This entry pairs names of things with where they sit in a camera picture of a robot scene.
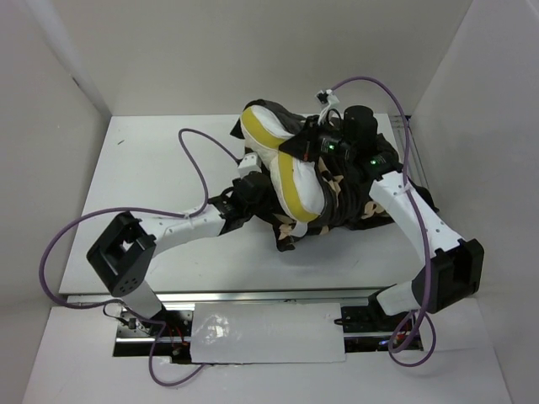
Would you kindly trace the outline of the white pillow yellow edge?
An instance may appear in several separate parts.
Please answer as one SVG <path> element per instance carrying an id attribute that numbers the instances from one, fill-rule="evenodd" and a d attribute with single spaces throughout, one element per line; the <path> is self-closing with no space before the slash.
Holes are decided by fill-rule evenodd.
<path id="1" fill-rule="evenodd" d="M 315 164 L 279 150 L 279 146 L 301 131 L 306 119 L 306 116 L 294 114 L 279 104 L 254 104 L 239 117 L 245 146 L 257 153 L 269 169 L 280 207 L 295 222 L 291 231 L 294 237 L 304 237 L 308 225 L 322 215 L 326 206 Z"/>

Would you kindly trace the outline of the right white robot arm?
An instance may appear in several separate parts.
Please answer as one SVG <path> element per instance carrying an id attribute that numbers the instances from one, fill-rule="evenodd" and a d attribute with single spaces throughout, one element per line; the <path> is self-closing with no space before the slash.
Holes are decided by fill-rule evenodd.
<path id="1" fill-rule="evenodd" d="M 372 327 L 388 329 L 403 311 L 435 313 L 478 289 L 483 247 L 443 224 L 370 109 L 352 106 L 325 117 L 283 111 L 267 126 L 265 141 L 275 152 L 269 170 L 282 205 L 275 228 L 280 250 L 336 227 L 367 230 L 388 222 L 415 246 L 424 267 L 375 295 L 367 311 Z"/>

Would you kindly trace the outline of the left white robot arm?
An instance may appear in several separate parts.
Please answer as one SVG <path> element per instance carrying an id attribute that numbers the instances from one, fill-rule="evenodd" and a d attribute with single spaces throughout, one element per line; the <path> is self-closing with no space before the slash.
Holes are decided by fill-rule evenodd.
<path id="1" fill-rule="evenodd" d="M 252 172 L 209 199 L 198 215 L 138 219 L 121 212 L 89 248 L 87 260 L 110 294 L 135 312 L 137 327 L 148 336 L 158 335 L 167 315 L 145 280 L 152 259 L 188 242 L 236 231 L 266 206 L 272 193 L 270 178 Z"/>

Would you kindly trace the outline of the black beige patterned pillowcase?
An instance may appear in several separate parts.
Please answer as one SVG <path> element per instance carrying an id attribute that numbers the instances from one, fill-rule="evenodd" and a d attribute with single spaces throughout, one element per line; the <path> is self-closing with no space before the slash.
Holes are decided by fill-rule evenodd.
<path id="1" fill-rule="evenodd" d="M 258 99 L 248 103 L 243 110 L 251 105 L 269 106 L 278 104 L 269 100 Z M 385 167 L 351 167 L 340 163 L 319 162 L 315 170 L 319 183 L 323 187 L 326 206 L 322 215 L 308 225 L 309 236 L 321 236 L 335 227 L 345 227 L 352 231 L 363 231 L 392 223 L 391 216 L 370 195 L 372 182 L 382 174 L 403 167 L 397 150 L 380 134 L 379 143 L 387 149 L 387 165 Z M 253 152 L 245 146 L 245 140 L 240 131 L 239 118 L 231 131 L 232 136 L 244 141 L 246 152 Z M 270 171 L 262 163 L 262 174 L 270 179 Z M 260 220 L 271 224 L 275 236 L 275 244 L 279 251 L 286 252 L 295 248 L 296 243 L 303 237 L 294 237 L 291 231 L 295 222 L 290 219 L 280 207 L 273 187 L 273 204 L 267 213 L 256 215 Z"/>

